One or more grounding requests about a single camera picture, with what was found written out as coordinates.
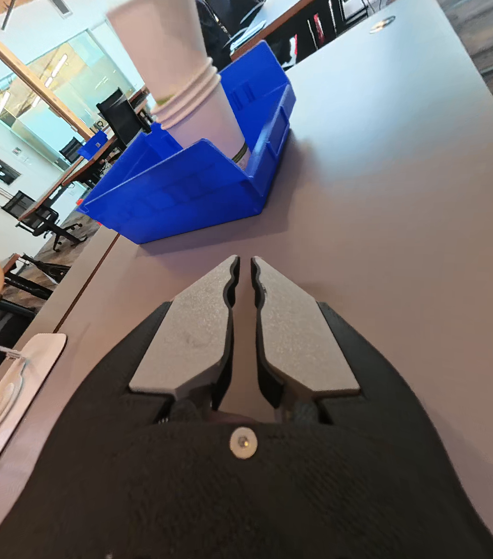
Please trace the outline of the black office chair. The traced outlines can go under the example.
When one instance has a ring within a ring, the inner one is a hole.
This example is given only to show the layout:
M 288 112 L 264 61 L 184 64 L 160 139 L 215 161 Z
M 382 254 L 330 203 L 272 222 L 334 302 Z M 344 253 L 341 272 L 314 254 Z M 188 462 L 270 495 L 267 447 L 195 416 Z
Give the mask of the black office chair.
M 15 218 L 20 218 L 34 200 L 25 193 L 18 191 L 4 206 L 3 211 Z M 45 236 L 48 233 L 54 234 L 54 244 L 52 250 L 56 253 L 60 252 L 62 239 L 69 241 L 70 246 L 76 246 L 87 240 L 87 236 L 82 238 L 75 237 L 71 231 L 82 227 L 81 223 L 75 223 L 68 227 L 61 227 L 58 224 L 59 214 L 57 211 L 46 205 L 40 206 L 29 216 L 20 219 L 16 227 L 20 227 L 32 234 L 33 237 Z
M 117 139 L 128 145 L 140 133 L 149 134 L 151 127 L 135 112 L 120 88 L 96 104 L 98 112 L 106 119 Z

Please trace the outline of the stack of white cups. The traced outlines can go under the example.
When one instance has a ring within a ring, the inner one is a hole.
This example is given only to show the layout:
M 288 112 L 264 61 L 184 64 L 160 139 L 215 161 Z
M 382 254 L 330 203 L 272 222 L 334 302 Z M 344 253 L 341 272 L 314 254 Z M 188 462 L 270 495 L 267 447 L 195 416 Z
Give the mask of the stack of white cups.
M 128 1 L 107 14 L 155 105 L 182 148 L 210 141 L 245 170 L 250 149 L 208 56 L 195 1 Z

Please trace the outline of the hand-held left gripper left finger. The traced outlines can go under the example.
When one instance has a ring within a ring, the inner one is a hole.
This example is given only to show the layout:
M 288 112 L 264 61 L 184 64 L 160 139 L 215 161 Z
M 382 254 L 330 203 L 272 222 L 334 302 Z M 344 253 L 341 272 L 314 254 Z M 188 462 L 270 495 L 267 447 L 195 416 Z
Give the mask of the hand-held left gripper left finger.
M 218 410 L 232 377 L 240 257 L 231 255 L 169 303 L 131 392 L 191 399 Z

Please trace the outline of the blue plastic bin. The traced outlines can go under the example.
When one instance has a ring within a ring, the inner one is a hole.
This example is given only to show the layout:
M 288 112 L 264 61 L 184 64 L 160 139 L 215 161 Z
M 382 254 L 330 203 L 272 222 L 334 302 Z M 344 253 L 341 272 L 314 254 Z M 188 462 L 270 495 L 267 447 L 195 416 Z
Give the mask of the blue plastic bin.
M 76 211 L 135 244 L 259 215 L 280 165 L 296 96 L 264 40 L 223 69 L 222 88 L 251 151 L 245 170 L 209 140 L 183 149 L 154 123 Z

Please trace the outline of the small blue storage bin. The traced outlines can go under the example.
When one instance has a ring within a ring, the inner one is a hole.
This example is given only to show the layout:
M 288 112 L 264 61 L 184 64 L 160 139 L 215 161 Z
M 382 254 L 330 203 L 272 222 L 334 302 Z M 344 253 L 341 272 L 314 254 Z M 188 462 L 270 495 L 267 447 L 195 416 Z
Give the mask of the small blue storage bin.
M 86 160 L 91 160 L 107 143 L 108 136 L 103 130 L 95 133 L 90 140 L 83 144 L 78 150 L 77 154 Z

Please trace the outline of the white tablet stand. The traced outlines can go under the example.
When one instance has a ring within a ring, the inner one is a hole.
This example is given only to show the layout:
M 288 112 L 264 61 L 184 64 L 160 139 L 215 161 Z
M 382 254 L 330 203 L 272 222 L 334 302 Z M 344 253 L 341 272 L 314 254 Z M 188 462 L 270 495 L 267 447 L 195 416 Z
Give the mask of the white tablet stand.
M 26 415 L 67 343 L 62 333 L 40 333 L 20 350 L 0 346 L 8 368 L 0 380 L 0 455 Z

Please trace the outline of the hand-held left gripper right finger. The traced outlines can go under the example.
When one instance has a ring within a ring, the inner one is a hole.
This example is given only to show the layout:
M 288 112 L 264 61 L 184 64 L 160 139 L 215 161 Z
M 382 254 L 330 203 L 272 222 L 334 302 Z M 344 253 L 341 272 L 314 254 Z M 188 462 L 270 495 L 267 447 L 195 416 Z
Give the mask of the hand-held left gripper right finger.
M 257 380 L 277 422 L 323 399 L 358 396 L 361 387 L 317 300 L 259 256 L 255 292 Z

